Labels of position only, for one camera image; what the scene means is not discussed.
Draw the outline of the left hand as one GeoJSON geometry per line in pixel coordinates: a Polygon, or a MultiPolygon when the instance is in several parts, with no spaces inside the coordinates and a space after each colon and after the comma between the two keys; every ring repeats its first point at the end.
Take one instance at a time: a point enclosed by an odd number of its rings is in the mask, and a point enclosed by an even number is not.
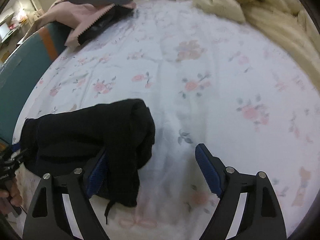
{"type": "Polygon", "coordinates": [[[22,204],[22,196],[17,185],[17,179],[15,177],[11,181],[11,188],[9,190],[5,190],[3,187],[1,187],[1,197],[11,197],[10,202],[13,206],[20,206],[22,204]]]}

